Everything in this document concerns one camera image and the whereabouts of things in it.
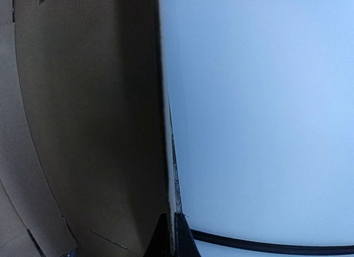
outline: black rubber seal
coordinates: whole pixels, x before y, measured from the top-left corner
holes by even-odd
[[[198,230],[191,230],[195,240],[226,246],[230,248],[260,251],[263,253],[288,255],[349,255],[354,254],[354,245],[350,246],[297,246],[284,244],[262,243],[242,239],[232,239],[213,235]]]

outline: white surface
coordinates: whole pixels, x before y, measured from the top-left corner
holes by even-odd
[[[191,228],[354,244],[354,0],[162,0]]]

